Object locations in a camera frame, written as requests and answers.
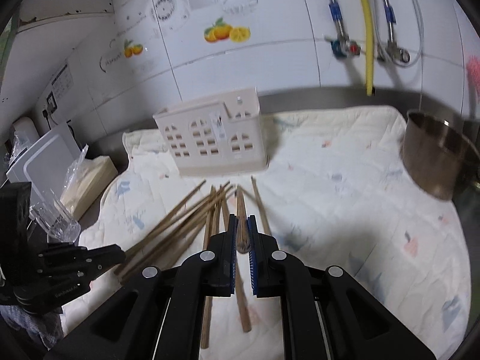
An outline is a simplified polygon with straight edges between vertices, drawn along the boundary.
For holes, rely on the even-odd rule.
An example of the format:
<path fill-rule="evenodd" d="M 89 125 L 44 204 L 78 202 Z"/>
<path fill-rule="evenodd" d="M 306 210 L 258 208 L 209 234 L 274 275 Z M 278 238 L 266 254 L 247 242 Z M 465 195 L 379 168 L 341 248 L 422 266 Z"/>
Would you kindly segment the clear plastic bottle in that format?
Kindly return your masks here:
<path fill-rule="evenodd" d="M 59 242 L 75 243 L 81 226 L 60 202 L 38 202 L 30 213 L 50 238 Z"/>

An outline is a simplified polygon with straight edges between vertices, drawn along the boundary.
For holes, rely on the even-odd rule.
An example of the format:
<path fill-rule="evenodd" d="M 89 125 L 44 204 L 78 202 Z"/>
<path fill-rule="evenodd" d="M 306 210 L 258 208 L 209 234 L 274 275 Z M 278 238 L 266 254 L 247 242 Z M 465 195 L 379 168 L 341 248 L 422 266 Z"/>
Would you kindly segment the tissue pack in plastic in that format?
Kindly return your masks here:
<path fill-rule="evenodd" d="M 80 219 L 116 178 L 118 171 L 109 156 L 86 158 L 89 146 L 67 169 L 60 202 L 74 219 Z"/>

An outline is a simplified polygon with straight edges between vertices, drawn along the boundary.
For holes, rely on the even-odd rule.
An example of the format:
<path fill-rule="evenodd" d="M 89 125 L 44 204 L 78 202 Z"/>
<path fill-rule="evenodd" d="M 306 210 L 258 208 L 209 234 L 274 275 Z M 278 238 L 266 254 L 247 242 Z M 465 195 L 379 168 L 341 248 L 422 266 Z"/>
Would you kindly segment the white patterned quilted mat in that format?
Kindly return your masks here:
<path fill-rule="evenodd" d="M 338 265 L 427 345 L 449 359 L 467 329 L 470 259 L 452 202 L 420 189 L 400 158 L 406 122 L 393 107 L 301 111 L 263 117 L 269 165 L 256 173 L 272 235 L 305 265 Z M 180 178 L 159 130 L 125 133 L 128 168 L 106 189 L 99 217 L 80 234 L 88 249 L 135 245 L 201 178 Z M 201 359 L 283 359 L 278 299 L 251 293 L 252 329 L 235 297 L 213 301 Z"/>

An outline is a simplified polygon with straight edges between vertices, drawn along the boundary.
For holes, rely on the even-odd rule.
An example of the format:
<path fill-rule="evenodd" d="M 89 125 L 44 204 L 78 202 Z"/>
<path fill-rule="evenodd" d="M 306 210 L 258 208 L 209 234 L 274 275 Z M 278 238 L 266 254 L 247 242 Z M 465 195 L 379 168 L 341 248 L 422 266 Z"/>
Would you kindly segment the beige plastic utensil holder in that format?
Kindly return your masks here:
<path fill-rule="evenodd" d="M 181 176 L 257 172 L 268 166 L 255 88 L 182 102 L 153 119 Z"/>

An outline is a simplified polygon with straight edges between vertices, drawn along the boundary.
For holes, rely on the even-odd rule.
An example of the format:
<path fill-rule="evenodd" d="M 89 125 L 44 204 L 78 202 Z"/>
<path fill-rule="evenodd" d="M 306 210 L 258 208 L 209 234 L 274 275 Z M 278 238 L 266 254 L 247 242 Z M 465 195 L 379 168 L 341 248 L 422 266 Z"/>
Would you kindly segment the stainless steel pot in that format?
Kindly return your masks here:
<path fill-rule="evenodd" d="M 445 119 L 409 111 L 401 158 L 412 180 L 439 200 L 479 188 L 479 150 Z"/>

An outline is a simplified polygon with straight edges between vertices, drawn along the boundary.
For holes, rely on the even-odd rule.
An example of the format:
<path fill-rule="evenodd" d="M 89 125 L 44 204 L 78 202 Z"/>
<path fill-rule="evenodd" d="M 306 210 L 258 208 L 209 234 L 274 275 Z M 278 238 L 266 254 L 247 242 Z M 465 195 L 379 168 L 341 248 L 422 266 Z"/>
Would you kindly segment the silver water valve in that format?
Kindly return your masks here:
<path fill-rule="evenodd" d="M 395 41 L 380 43 L 378 49 L 379 57 L 385 61 L 406 65 L 411 60 L 409 52 L 406 49 L 399 47 Z"/>

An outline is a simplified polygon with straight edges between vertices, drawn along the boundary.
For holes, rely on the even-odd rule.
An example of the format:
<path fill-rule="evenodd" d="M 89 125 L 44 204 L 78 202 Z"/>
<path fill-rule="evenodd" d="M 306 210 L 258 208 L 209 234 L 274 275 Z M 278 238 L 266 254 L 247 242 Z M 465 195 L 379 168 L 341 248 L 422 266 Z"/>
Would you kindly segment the wall power socket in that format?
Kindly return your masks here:
<path fill-rule="evenodd" d="M 53 92 L 50 92 L 46 96 L 46 106 L 42 110 L 42 115 L 45 119 L 49 119 L 57 109 L 58 109 L 58 105 L 55 100 L 55 95 Z"/>

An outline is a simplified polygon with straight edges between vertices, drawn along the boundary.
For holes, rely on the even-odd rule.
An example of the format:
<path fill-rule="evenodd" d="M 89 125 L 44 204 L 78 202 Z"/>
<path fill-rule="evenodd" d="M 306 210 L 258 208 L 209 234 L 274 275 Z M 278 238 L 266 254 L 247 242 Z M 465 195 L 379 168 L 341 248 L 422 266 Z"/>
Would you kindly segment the red handled water valve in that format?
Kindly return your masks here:
<path fill-rule="evenodd" d="M 336 59 L 348 59 L 360 55 L 360 45 L 348 37 L 338 37 L 336 39 L 326 37 L 325 40 L 329 42 L 332 53 Z"/>

